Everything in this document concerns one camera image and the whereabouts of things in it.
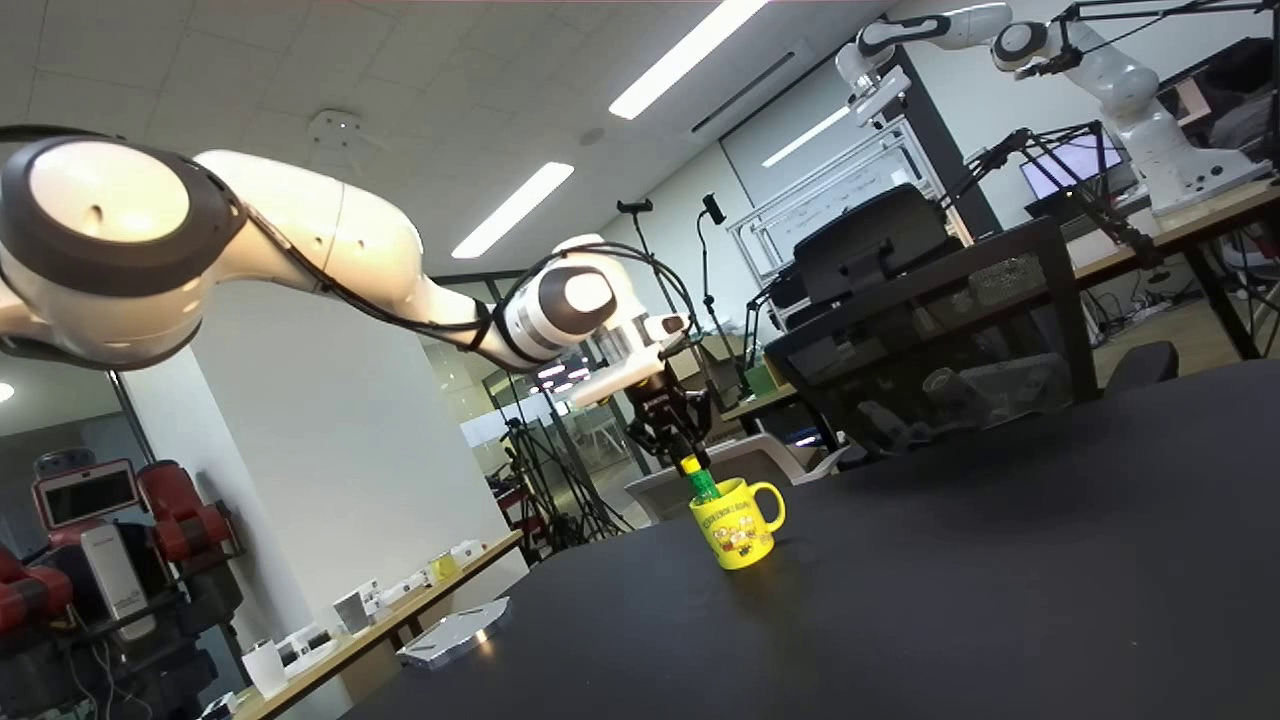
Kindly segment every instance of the yellow mug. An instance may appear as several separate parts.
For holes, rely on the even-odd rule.
[[[740,571],[773,553],[773,532],[789,519],[789,499],[776,484],[721,479],[721,496],[690,499],[689,512],[703,539],[710,546],[721,569]],[[776,516],[763,519],[757,496],[773,493]]]

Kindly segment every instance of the chair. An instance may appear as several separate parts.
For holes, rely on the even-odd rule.
[[[1107,377],[1107,397],[1127,394],[1127,387],[1143,387],[1143,383],[1161,383],[1161,380],[1176,380],[1178,356],[1176,345],[1157,340],[1157,345],[1140,345],[1131,351],[1121,356],[1117,371]]]
[[[155,461],[139,469],[137,479],[155,519],[155,549],[193,596],[193,607],[182,611],[186,633],[218,626],[236,648],[228,622],[245,596],[228,569],[236,549],[228,512],[203,503],[193,477],[177,461]]]
[[[56,569],[27,569],[0,549],[0,717],[35,717],[67,710],[79,688],[63,674],[56,622],[67,615],[70,580]]]
[[[721,479],[743,477],[743,479],[776,479],[776,484],[812,484],[837,474],[837,453],[823,455],[816,469],[805,469],[789,446],[779,446],[773,432],[730,437],[721,446],[707,446],[707,464]],[[628,496],[644,510],[652,519],[689,516],[689,479],[677,469],[648,474],[630,484],[622,484]]]

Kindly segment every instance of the computer monitor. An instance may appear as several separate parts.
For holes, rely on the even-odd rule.
[[[1068,146],[1057,146],[1051,156],[1035,156],[1035,166],[1024,162],[1019,167],[1035,202],[1046,202],[1071,187],[1077,181],[1090,181],[1122,166],[1121,147],[1107,138],[1077,138]]]
[[[113,461],[113,464],[74,469],[63,477],[42,477],[42,479],[35,479],[31,499],[35,499],[42,529],[58,532],[58,529],[82,529],[82,525],[109,519],[125,510],[137,510],[139,493],[133,479],[133,464]]]

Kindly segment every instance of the bottle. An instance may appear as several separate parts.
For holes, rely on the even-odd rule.
[[[697,461],[697,455],[680,455],[680,474],[689,477],[689,484],[690,484],[690,499],[710,499],[710,496],[721,496],[721,484],[717,484],[717,477]]]

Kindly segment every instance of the table surface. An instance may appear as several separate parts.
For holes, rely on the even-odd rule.
[[[448,584],[417,589],[398,596],[374,626],[339,637],[333,654],[322,654],[317,666],[296,674],[275,698],[259,698],[255,688],[245,693],[245,699],[230,710],[236,720],[255,720],[255,717],[278,717],[296,699],[303,699],[312,688],[344,674],[352,661],[373,654],[374,644],[392,642],[398,630],[407,630],[418,611],[437,607],[448,600],[456,589],[465,589],[472,575],[480,575],[486,564],[519,549],[519,532],[486,546],[472,564],[465,564]]]
[[[352,717],[1275,720],[1280,364],[1121,394],[551,557],[486,654]]]
[[[1214,228],[1222,220],[1236,220],[1236,217],[1265,213],[1275,202],[1280,202],[1275,183],[1241,187],[1241,194],[1222,197],[1213,213],[1200,213],[1200,217],[1189,217],[1185,224],[1152,233],[1152,245],[1161,251],[1168,251],[1176,245],[1202,242],[1200,233],[1206,233],[1206,228]],[[1077,281],[1083,281],[1083,285],[1089,281],[1102,281],[1102,275],[1111,275],[1111,273],[1121,273],[1127,266],[1131,266],[1131,247],[1111,245],[1107,251],[1089,251],[1089,262],[1077,262]]]
[[[797,397],[790,383],[776,383],[776,387],[763,394],[763,397],[743,397],[734,409],[721,413],[721,421],[743,421],[743,418],[766,413],[766,409],[776,409],[776,406],[784,406],[784,401],[790,401],[790,397]]]

